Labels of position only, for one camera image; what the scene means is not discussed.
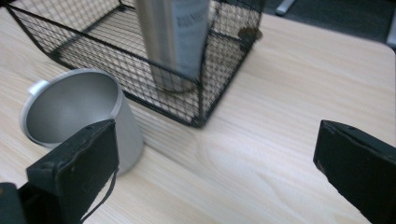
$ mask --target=table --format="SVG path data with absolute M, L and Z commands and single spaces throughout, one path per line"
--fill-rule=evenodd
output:
M 144 154 L 87 223 L 369 223 L 312 159 L 322 119 L 395 146 L 393 51 L 268 15 L 261 30 L 202 130 L 130 102 Z M 0 52 L 0 182 L 20 187 L 47 152 L 20 129 L 27 89 L 66 69 L 3 8 Z

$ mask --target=dark floor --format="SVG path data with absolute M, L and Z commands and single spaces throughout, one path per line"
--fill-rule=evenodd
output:
M 267 0 L 264 13 L 281 2 Z M 284 18 L 386 43 L 395 7 L 395 0 L 296 0 Z

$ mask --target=wire basket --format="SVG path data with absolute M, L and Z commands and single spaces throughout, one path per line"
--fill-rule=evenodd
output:
M 203 127 L 256 40 L 263 5 L 263 0 L 210 2 L 210 30 L 197 79 L 148 59 L 134 1 L 21 0 L 6 8 L 53 61 L 70 69 L 105 70 L 129 99 L 185 125 Z M 150 67 L 194 88 L 163 91 Z

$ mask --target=label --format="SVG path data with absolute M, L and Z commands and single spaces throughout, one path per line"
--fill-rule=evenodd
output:
M 209 0 L 173 0 L 177 71 L 196 78 L 208 29 Z

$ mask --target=mug handle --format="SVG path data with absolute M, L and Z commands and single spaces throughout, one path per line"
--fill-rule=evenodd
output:
M 46 80 L 39 80 L 33 86 L 31 86 L 28 91 L 31 95 L 37 95 L 41 90 L 43 90 L 50 83 Z

